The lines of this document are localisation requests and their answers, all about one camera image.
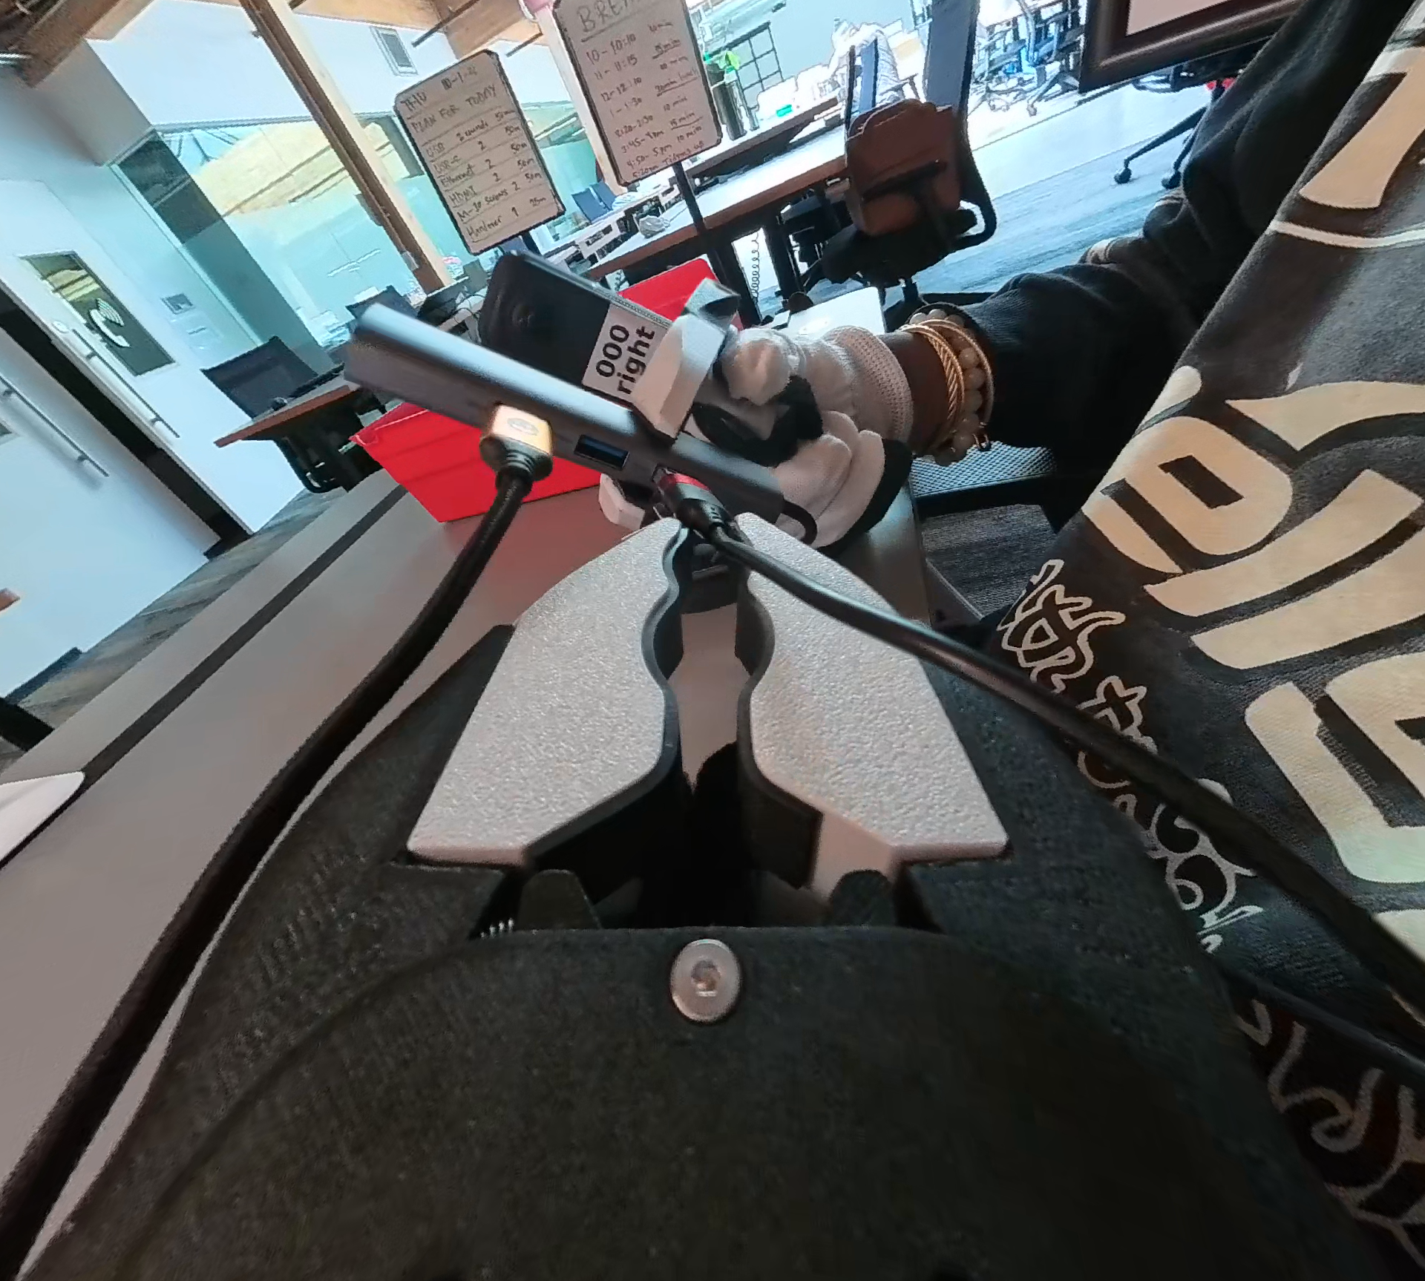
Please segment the grey usb hub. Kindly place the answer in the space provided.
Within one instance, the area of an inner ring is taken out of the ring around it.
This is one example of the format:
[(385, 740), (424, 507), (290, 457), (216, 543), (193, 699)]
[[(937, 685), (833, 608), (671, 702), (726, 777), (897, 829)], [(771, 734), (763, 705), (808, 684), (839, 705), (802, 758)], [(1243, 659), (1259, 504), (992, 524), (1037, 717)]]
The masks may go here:
[(556, 457), (625, 484), (655, 488), (662, 473), (674, 473), (709, 488), (732, 513), (774, 524), (786, 510), (774, 470), (689, 433), (660, 435), (624, 402), (394, 308), (367, 308), (342, 357), (349, 381), (477, 429), (501, 406), (538, 417)]

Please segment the black office chair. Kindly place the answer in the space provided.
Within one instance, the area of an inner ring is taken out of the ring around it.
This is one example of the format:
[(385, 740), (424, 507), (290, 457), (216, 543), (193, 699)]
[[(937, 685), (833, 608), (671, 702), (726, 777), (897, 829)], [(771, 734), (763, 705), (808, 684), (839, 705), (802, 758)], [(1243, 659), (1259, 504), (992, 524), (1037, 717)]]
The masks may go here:
[[(202, 372), (248, 420), (336, 377), (333, 371), (317, 371), (280, 337), (205, 366)], [(360, 427), (351, 409), (331, 409), (296, 426), (294, 435), (281, 435), (269, 442), (277, 445), (308, 491), (348, 489), (358, 484), (360, 476), (345, 457), (343, 445)]]
[(900, 96), (890, 77), (888, 37), (866, 35), (848, 52), (844, 204), (850, 222), (804, 274), (793, 307), (823, 280), (855, 280), (881, 294), (900, 288), (888, 325), (927, 308), (967, 307), (980, 292), (918, 289), (946, 258), (983, 245), (996, 210), (976, 163), (965, 117), (982, 0), (933, 0), (925, 96)]

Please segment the handwritten whiteboard on stand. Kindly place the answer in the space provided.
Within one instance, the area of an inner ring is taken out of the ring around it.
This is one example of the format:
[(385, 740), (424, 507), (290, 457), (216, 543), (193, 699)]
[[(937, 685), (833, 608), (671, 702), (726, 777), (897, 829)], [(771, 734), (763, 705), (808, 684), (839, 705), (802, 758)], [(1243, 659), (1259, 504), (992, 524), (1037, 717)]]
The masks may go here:
[(472, 255), (566, 213), (498, 53), (474, 52), (419, 80), (394, 108)]
[(726, 271), (688, 179), (688, 160), (725, 130), (686, 0), (553, 0), (550, 12), (615, 181), (673, 169), (700, 246)]

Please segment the wooden office desk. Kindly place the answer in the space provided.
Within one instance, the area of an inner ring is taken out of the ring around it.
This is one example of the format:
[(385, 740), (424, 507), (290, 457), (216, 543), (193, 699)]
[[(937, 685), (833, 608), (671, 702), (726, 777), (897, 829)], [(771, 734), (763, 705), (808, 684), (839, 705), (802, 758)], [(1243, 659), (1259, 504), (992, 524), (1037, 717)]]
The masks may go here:
[(845, 176), (847, 132), (838, 124), (762, 166), (698, 193), (701, 225), (686, 206), (679, 206), (668, 230), (654, 237), (634, 236), (614, 253), (602, 256), (584, 276), (608, 282), (614, 274), (624, 274), (630, 283), (637, 283), (700, 256), (707, 256), (719, 270), (735, 258), (740, 239), (763, 233), (778, 292), (783, 298), (795, 298), (804, 292), (804, 276), (781, 213), (799, 199), (826, 191)]
[(282, 435), (294, 435), (297, 426), (330, 411), (366, 414), (372, 409), (380, 414), (385, 412), (385, 403), (380, 397), (369, 389), (337, 375), (317, 384), (294, 399), (285, 399), (275, 409), (269, 409), (231, 432), (217, 436), (214, 446), (223, 449), (245, 440), (272, 440)]

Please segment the silver closed laptop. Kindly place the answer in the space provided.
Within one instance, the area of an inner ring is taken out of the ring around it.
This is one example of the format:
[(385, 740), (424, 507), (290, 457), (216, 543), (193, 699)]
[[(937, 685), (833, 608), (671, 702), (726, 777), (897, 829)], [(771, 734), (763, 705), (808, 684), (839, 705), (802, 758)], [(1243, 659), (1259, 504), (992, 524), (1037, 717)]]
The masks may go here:
[(885, 332), (882, 294), (876, 288), (858, 288), (812, 304), (809, 308), (775, 314), (766, 329), (777, 329), (795, 338), (820, 338), (830, 329), (858, 326), (872, 334)]

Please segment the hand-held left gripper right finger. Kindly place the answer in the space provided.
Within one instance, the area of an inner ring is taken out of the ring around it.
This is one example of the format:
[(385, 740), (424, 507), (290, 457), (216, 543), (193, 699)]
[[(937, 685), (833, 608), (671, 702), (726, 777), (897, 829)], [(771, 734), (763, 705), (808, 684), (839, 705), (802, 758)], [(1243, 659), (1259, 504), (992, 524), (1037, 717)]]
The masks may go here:
[(873, 871), (995, 859), (998, 818), (924, 665), (749, 570), (737, 746), (756, 862), (827, 902)]

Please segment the gold dark wall picture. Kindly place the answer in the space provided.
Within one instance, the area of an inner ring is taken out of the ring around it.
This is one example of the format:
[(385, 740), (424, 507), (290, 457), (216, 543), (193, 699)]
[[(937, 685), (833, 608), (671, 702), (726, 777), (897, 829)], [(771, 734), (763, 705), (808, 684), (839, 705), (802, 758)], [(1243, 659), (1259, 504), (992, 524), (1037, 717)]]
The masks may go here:
[(174, 365), (170, 350), (75, 252), (27, 255), (27, 265), (76, 313), (92, 344), (134, 378)]

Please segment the red plastic bin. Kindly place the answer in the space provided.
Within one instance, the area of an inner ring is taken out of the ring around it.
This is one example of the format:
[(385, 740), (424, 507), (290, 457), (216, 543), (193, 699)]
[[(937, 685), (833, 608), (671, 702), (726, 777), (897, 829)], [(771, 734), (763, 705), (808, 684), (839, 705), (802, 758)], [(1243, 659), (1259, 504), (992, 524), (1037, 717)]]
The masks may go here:
[[(645, 311), (645, 320), (670, 322), (713, 277), (709, 258), (698, 256), (628, 286), (622, 297)], [(483, 515), (493, 504), (495, 472), (480, 442), (478, 429), (409, 402), (352, 438), (440, 524)]]

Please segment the person's black printed shirt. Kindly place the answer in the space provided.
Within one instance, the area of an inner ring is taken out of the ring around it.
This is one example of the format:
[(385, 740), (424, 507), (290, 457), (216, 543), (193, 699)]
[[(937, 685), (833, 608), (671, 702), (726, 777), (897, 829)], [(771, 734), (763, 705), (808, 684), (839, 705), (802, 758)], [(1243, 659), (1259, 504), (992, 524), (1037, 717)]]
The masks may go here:
[[(1422, 960), (1422, 7), (1287, 190), (995, 630)], [(1422, 1278), (1422, 987), (1091, 757), (1276, 1110), (1391, 1278)]]

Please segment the person's right forearm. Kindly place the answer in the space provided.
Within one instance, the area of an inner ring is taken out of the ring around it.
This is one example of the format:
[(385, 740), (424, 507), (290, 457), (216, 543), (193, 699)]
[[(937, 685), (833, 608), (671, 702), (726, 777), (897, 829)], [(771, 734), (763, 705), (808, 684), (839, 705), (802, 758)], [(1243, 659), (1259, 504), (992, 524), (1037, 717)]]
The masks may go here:
[(1114, 455), (1231, 286), (1244, 365), (1311, 326), (1335, 276), (1422, 265), (1422, 0), (1305, 0), (1203, 114), (1142, 230), (887, 337), (888, 427)]

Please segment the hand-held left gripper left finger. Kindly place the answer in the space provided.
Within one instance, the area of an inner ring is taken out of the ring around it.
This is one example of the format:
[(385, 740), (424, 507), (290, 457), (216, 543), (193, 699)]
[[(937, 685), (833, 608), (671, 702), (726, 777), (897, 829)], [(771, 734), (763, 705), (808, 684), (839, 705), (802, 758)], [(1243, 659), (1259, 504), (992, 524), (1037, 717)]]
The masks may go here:
[(661, 785), (680, 758), (682, 528), (661, 519), (519, 619), (406, 849), (532, 868)]

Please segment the person's right hand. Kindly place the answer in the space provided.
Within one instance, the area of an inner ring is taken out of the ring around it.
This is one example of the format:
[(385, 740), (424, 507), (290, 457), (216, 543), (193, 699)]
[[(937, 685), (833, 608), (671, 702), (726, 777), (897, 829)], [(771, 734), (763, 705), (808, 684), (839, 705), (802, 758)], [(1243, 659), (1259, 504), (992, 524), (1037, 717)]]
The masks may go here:
[(793, 507), (780, 527), (818, 549), (818, 519), (842, 488), (863, 435), (910, 446), (915, 406), (910, 383), (884, 337), (858, 326), (793, 337), (777, 328), (741, 328), (744, 348), (729, 353), (734, 392), (771, 393), (777, 381), (805, 378), (824, 418), (824, 433), (774, 472)]

